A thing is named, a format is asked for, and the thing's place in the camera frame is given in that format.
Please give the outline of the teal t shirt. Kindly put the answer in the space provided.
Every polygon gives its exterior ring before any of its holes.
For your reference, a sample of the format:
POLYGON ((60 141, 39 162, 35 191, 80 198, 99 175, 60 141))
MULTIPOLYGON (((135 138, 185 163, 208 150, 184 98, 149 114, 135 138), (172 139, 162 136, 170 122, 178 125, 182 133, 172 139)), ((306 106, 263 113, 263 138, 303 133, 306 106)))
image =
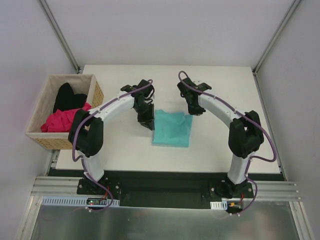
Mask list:
POLYGON ((188 148, 193 116, 184 112, 155 111, 152 144, 156 146, 188 148))

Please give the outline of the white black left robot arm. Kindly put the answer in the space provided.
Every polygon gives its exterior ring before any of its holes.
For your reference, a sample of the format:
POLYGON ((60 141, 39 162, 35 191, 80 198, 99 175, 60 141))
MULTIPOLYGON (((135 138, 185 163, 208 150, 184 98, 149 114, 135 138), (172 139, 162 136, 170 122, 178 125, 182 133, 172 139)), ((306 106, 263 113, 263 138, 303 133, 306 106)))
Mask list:
POLYGON ((81 161, 88 188, 99 195, 109 192, 102 180, 104 170, 98 158, 104 143, 104 126, 120 114, 135 110, 137 122, 150 131, 155 130, 155 106, 153 80, 142 79, 137 85, 123 86, 110 101, 90 110, 76 111, 68 141, 72 144, 72 160, 81 161))

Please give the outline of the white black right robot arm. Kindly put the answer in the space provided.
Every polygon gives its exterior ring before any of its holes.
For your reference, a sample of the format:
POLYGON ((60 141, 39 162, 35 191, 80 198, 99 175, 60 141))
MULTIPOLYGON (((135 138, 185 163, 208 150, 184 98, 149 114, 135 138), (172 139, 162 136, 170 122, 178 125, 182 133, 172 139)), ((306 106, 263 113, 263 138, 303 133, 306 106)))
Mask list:
POLYGON ((217 184, 214 192, 222 198, 237 197, 245 190, 248 183, 246 177, 250 157, 264 142, 258 113, 252 110, 245 112, 244 116, 236 114, 226 102, 213 96, 212 88, 208 84, 203 82, 197 85, 189 77, 181 79, 177 87, 180 96, 187 102, 190 115, 199 116, 209 111, 228 127, 228 147, 232 152, 231 165, 224 182, 217 184))

